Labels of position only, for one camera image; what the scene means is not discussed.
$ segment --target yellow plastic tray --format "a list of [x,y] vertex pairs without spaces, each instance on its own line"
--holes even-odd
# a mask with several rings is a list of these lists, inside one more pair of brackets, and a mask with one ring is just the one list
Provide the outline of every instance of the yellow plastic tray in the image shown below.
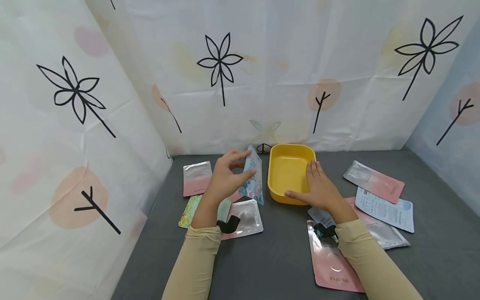
[[315,152],[308,146],[277,144],[270,150],[268,165],[268,189],[273,200],[292,205],[305,202],[285,196],[285,191],[308,192],[305,169]]

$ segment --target white curtain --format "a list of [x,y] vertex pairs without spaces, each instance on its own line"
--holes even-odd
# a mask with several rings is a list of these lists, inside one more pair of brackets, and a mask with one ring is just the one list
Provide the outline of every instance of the white curtain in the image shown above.
[[2,299],[109,299],[171,167],[102,2],[0,6]]
[[[249,143],[400,149],[480,7],[477,0],[126,2],[182,130],[170,119],[161,132],[175,154],[223,153]],[[224,40],[218,53],[214,43],[220,48]],[[395,52],[408,44],[420,46]],[[197,64],[219,55],[225,63],[219,76],[214,60]]]
[[407,142],[480,216],[480,21]]
[[479,7],[3,1],[3,298],[109,299],[170,154],[401,148]]

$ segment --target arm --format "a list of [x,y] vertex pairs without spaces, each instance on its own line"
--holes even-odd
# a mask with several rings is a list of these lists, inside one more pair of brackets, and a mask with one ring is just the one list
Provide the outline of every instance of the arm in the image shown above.
[[306,169],[308,193],[286,191],[285,195],[326,210],[337,224],[338,248],[357,273],[370,300],[422,299],[366,226],[358,219],[350,204],[340,195],[317,161]]
[[173,266],[162,300],[206,300],[212,283],[213,264],[221,241],[216,225],[218,206],[231,196],[255,170],[233,174],[242,168],[240,158],[251,151],[230,150],[215,164],[212,179],[193,216],[192,225]]
[[336,233],[338,248],[357,272],[368,299],[422,299],[360,220],[338,224]]

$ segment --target blue illustrated packet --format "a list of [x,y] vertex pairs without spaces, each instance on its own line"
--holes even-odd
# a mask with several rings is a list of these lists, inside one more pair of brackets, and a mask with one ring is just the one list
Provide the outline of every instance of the blue illustrated packet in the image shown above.
[[264,204],[264,193],[262,185],[262,160],[258,156],[252,145],[248,146],[252,154],[247,156],[243,171],[255,169],[257,172],[239,188],[239,193],[256,200],[259,204]]

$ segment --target hand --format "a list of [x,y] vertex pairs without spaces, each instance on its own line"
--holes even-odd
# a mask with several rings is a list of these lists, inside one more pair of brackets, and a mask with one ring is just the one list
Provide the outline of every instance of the hand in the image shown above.
[[240,159],[250,154],[252,154],[251,150],[230,150],[219,158],[216,161],[212,179],[202,199],[219,204],[223,199],[230,197],[236,192],[248,178],[256,173],[256,170],[247,170],[241,174],[233,174],[231,170],[234,168],[243,168],[245,163],[240,161]]
[[336,186],[325,175],[320,162],[313,159],[307,164],[305,170],[309,192],[299,193],[285,191],[285,196],[304,201],[313,207],[326,210],[337,224],[358,219],[353,210]]
[[285,196],[298,199],[323,210],[328,210],[332,203],[343,200],[335,185],[325,175],[320,162],[313,159],[309,161],[305,175],[310,191],[308,193],[285,191]]

